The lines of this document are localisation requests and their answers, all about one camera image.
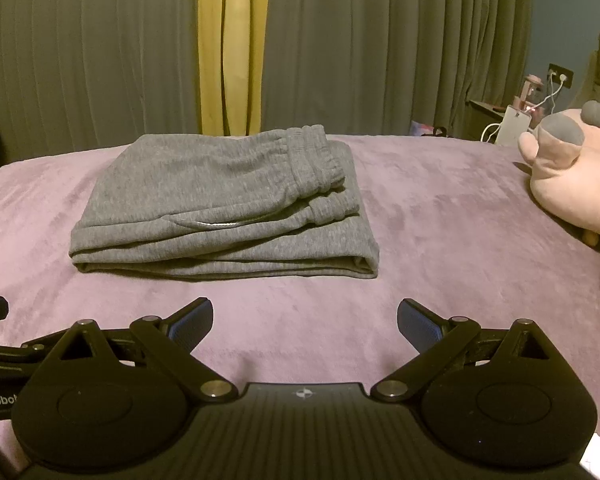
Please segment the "gray pants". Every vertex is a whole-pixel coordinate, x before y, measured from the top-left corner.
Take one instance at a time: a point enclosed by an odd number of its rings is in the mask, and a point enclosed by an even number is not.
[[[373,278],[379,250],[349,147],[306,126],[142,136],[99,177],[70,256],[83,271]]]

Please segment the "bed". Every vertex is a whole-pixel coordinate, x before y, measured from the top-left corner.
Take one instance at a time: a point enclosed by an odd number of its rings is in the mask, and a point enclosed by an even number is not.
[[[214,327],[194,355],[238,386],[247,381],[360,381],[366,388],[416,351],[395,324],[415,298],[443,317],[488,328],[534,319],[589,389],[600,435],[600,248],[544,213],[512,148],[459,139],[332,136],[352,149],[381,248],[373,280],[324,277],[184,282],[93,272],[67,254],[99,173],[124,147],[0,168],[0,344],[19,346],[91,317],[102,328],[166,317],[199,296]],[[0,471],[27,465],[0,422]]]

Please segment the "triangular cutout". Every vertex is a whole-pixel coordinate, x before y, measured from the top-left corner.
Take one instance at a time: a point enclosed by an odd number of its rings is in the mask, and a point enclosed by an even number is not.
[[[540,343],[536,341],[536,338],[532,334],[527,334],[525,342],[520,350],[520,357],[527,357],[530,359],[548,359],[547,354],[544,353]]]
[[[93,352],[84,336],[78,333],[75,335],[74,340],[69,343],[60,359],[68,361],[71,359],[84,359],[85,357],[93,357]]]

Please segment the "white paper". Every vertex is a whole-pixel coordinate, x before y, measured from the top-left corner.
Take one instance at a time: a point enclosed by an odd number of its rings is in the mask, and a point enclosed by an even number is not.
[[[594,433],[584,450],[580,465],[600,480],[600,436]]]

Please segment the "yellow curtain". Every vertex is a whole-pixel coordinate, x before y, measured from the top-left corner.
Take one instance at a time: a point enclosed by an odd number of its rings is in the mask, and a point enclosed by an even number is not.
[[[260,131],[260,87],[269,0],[198,0],[202,133]]]

